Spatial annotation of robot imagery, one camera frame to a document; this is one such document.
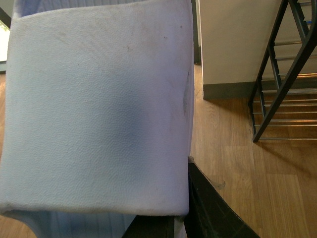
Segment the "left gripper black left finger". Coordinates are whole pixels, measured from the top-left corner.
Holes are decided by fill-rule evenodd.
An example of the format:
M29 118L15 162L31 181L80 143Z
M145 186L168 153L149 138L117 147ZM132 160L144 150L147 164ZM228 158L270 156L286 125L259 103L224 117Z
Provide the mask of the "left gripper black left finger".
M123 238L173 238L174 216L137 215Z

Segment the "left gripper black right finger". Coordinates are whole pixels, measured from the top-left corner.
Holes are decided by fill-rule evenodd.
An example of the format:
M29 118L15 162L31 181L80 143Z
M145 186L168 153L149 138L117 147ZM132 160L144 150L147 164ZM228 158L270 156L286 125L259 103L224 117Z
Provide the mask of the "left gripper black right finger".
M258 238L223 200L208 178L188 158L189 213L185 230L189 238Z

